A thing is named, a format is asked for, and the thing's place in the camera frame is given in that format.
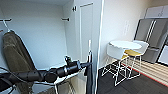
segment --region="white wall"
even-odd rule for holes
[[[144,18],[150,1],[104,0],[99,68],[105,64],[107,43],[111,40],[133,40],[138,20]]]
[[[157,6],[164,6],[168,5],[168,0],[152,0],[149,7],[157,7]]]
[[[77,60],[76,52],[76,31],[75,31],[75,12],[72,11],[74,7],[74,0],[71,0],[63,6],[64,18],[69,18],[69,21],[64,21],[65,35],[67,44],[67,55],[72,60]]]
[[[2,9],[0,19],[3,18],[1,15],[6,19],[12,19],[7,24],[22,38],[37,69],[65,65],[64,56],[67,55],[67,48],[64,21],[61,20],[62,6],[0,0],[0,7]],[[1,54],[0,61],[2,61],[0,66],[5,66]],[[49,87],[35,85],[33,89],[37,93],[46,88]]]
[[[1,7],[0,7],[0,19],[4,19],[4,15],[2,13],[2,10],[1,10]],[[5,59],[4,59],[4,56],[3,56],[3,51],[2,51],[2,37],[3,37],[3,34],[5,33],[4,31],[7,30],[4,26],[4,24],[2,22],[0,22],[0,30],[3,30],[3,32],[0,32],[0,67],[3,67],[3,68],[7,68],[7,65],[5,63]],[[3,91],[3,92],[0,92],[1,94],[7,94],[8,92],[10,92],[11,88]]]

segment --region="metal bar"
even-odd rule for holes
[[[2,19],[1,19],[0,21],[11,21],[11,20],[12,20],[12,19],[9,19],[9,20],[5,20],[5,19],[4,19],[4,20],[2,20]]]
[[[148,34],[147,34],[147,36],[146,36],[145,42],[147,42],[147,40],[148,40],[149,33],[150,33],[150,31],[151,31],[151,27],[152,27],[152,25],[153,25],[153,22],[154,22],[154,21],[152,21],[151,24],[150,24],[150,27],[149,27]]]
[[[159,49],[150,48],[150,47],[148,47],[147,49],[148,49],[148,50],[152,50],[152,51],[159,51]]]
[[[82,5],[82,6],[80,6],[80,7],[89,6],[89,5],[93,5],[93,3],[86,4],[86,5]]]
[[[151,37],[151,34],[152,34],[152,32],[153,32],[153,28],[154,28],[155,24],[156,24],[156,21],[154,21],[154,23],[153,23],[153,26],[152,26],[152,28],[151,28],[151,32],[150,32],[149,37],[148,37],[148,39],[147,39],[146,42],[149,41],[149,39],[150,39],[150,37]]]

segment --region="ceiling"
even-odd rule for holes
[[[34,3],[54,4],[54,5],[65,5],[70,0],[20,0]]]

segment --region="floor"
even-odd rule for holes
[[[152,78],[156,80],[157,82],[164,84],[165,86],[168,87],[168,66],[164,66],[158,63],[151,64],[151,63],[142,61],[140,72],[143,75],[146,75],[149,78]]]
[[[152,68],[149,67],[147,69],[148,73],[152,72],[150,69]],[[103,69],[99,70],[97,94],[168,94],[168,87],[144,75],[141,75],[140,77],[134,78],[132,80],[126,79],[115,87],[112,74],[107,73],[102,77],[101,76],[102,70]]]

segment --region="black jacket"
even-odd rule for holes
[[[21,38],[14,31],[4,34],[3,52],[11,72],[24,72],[36,69]],[[21,94],[29,94],[28,92],[31,91],[30,87],[32,85],[32,83],[19,83],[17,87]]]

